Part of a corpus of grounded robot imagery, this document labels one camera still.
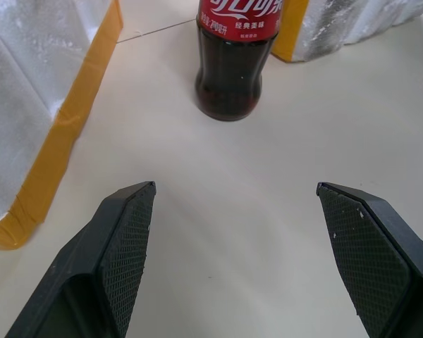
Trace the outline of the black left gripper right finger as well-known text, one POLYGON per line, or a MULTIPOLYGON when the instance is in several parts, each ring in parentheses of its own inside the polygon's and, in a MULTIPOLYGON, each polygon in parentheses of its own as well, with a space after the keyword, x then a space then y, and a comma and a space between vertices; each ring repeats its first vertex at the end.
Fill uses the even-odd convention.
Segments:
POLYGON ((423 241, 385 200, 317 185, 336 266, 370 337, 423 337, 423 241))

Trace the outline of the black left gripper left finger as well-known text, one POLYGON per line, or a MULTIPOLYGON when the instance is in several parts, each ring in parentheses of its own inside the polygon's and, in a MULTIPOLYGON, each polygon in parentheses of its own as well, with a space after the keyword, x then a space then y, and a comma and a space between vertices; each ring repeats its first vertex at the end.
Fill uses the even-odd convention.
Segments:
POLYGON ((7 337, 125 337, 156 193, 147 181, 106 197, 58 252, 7 337))

